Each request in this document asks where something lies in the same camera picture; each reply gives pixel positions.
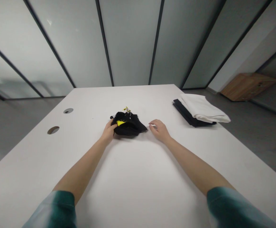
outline white cloth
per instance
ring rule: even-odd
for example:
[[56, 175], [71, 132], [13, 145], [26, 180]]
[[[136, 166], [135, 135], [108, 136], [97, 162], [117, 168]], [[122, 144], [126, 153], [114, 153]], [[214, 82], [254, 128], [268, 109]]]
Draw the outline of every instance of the white cloth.
[[178, 100], [191, 113], [191, 115], [198, 120], [207, 123], [228, 123], [231, 121], [227, 114], [219, 108], [211, 105], [206, 100], [205, 96], [196, 94], [181, 94]]

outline green sleeve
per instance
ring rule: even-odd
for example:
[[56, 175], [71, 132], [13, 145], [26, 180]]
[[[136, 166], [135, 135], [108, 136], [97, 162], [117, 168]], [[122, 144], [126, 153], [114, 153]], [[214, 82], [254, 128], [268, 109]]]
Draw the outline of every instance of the green sleeve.
[[74, 195], [66, 191], [51, 192], [23, 226], [28, 227], [76, 228]]
[[215, 187], [207, 193], [211, 214], [221, 228], [276, 228], [276, 224], [254, 207], [239, 192], [227, 187]]

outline table top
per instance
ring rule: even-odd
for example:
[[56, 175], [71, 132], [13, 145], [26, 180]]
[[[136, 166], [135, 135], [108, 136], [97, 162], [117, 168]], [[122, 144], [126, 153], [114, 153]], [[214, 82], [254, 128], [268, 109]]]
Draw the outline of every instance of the table top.
[[[21, 227], [125, 106], [146, 126], [164, 122], [276, 222], [276, 173], [220, 124], [190, 126], [172, 105], [181, 93], [175, 85], [74, 89], [0, 161], [0, 227]], [[113, 139], [76, 206], [78, 227], [209, 227], [208, 213], [206, 198], [150, 131]]]

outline wooden box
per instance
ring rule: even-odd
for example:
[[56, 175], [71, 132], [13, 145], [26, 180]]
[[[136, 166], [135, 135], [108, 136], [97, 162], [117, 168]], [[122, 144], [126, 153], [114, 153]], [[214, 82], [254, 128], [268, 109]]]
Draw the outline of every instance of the wooden box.
[[246, 101], [276, 83], [276, 79], [258, 74], [237, 75], [220, 93], [232, 101]]

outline folded black cloth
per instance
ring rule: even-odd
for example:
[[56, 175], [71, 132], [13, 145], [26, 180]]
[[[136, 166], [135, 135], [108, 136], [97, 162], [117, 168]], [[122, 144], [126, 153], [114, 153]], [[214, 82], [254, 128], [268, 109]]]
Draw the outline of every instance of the folded black cloth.
[[183, 116], [183, 118], [193, 127], [204, 127], [209, 125], [214, 125], [216, 122], [213, 123], [207, 123], [201, 120], [198, 120], [194, 118], [191, 113], [183, 106], [183, 104], [178, 100], [174, 100], [175, 103], [173, 103], [174, 107], [177, 109], [177, 111]]
[[114, 129], [117, 135], [137, 136], [139, 133], [147, 130], [139, 121], [138, 116], [132, 112], [117, 112], [115, 116], [111, 116], [110, 118], [114, 119], [112, 125], [118, 124], [118, 127]]

